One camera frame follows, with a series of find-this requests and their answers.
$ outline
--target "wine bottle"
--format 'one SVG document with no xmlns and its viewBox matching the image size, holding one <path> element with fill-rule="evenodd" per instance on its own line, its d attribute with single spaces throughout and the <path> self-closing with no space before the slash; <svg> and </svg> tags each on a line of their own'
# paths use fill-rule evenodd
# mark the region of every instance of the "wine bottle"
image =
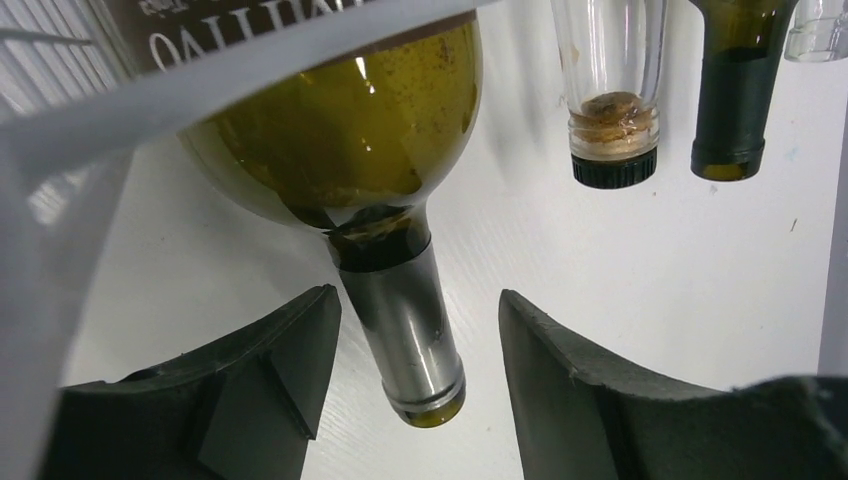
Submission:
<svg viewBox="0 0 848 480">
<path fill-rule="evenodd" d="M 692 172 L 755 175 L 777 68 L 797 0 L 691 0 L 704 16 L 704 59 Z"/>
<path fill-rule="evenodd" d="M 149 15 L 99 5 L 143 74 L 362 3 L 175 1 Z M 471 133 L 481 73 L 468 12 L 284 79 L 180 135 L 219 190 L 325 239 L 385 393 L 417 427 L 450 420 L 465 398 L 425 210 Z"/>
</svg>

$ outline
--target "upside-down bottle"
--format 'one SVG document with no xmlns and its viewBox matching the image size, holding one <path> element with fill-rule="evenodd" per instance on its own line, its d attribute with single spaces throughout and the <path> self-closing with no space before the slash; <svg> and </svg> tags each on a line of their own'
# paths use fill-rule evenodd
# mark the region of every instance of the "upside-down bottle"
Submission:
<svg viewBox="0 0 848 480">
<path fill-rule="evenodd" d="M 574 177 L 622 188 L 657 164 L 665 0 L 551 0 Z"/>
<path fill-rule="evenodd" d="M 134 75 L 368 3 L 89 0 Z M 465 398 L 425 208 L 471 134 L 481 60 L 472 10 L 281 79 L 181 134 L 225 195 L 323 238 L 386 396 L 416 427 L 449 421 Z"/>
<path fill-rule="evenodd" d="M 777 67 L 797 0 L 690 0 L 704 16 L 692 172 L 742 180 L 760 169 Z"/>
<path fill-rule="evenodd" d="M 799 0 L 784 56 L 809 63 L 848 57 L 848 2 Z"/>
</svg>

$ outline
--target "white wall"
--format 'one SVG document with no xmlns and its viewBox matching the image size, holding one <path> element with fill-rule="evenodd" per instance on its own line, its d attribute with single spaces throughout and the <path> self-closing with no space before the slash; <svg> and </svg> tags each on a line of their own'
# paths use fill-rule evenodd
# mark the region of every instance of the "white wall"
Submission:
<svg viewBox="0 0 848 480">
<path fill-rule="evenodd" d="M 477 129 L 430 202 L 465 409 L 429 431 L 396 419 L 345 303 L 304 479 L 521 478 L 497 329 L 503 288 L 691 382 L 816 370 L 848 62 L 784 62 L 762 171 L 713 184 L 688 167 L 703 27 L 690 4 L 670 3 L 658 170 L 614 192 L 572 179 L 548 1 L 481 12 Z M 160 142 L 135 160 L 66 382 L 117 380 L 325 282 L 339 285 L 315 238 L 241 211 L 175 141 Z"/>
</svg>

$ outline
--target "clear glass bottle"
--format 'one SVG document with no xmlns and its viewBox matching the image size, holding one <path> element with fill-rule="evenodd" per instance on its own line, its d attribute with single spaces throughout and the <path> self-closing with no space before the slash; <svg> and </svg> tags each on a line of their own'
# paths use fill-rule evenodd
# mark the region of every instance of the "clear glass bottle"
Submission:
<svg viewBox="0 0 848 480">
<path fill-rule="evenodd" d="M 784 56 L 809 63 L 848 57 L 848 1 L 800 0 Z"/>
<path fill-rule="evenodd" d="M 574 177 L 622 188 L 650 177 L 659 141 L 665 0 L 551 0 Z"/>
</svg>

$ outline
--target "bottle label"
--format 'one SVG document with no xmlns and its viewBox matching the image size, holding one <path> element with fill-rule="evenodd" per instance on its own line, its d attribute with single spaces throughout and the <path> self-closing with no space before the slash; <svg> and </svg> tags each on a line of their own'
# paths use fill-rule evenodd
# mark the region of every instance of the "bottle label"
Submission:
<svg viewBox="0 0 848 480">
<path fill-rule="evenodd" d="M 264 33 L 374 0 L 94 0 L 135 73 L 168 70 Z"/>
</svg>

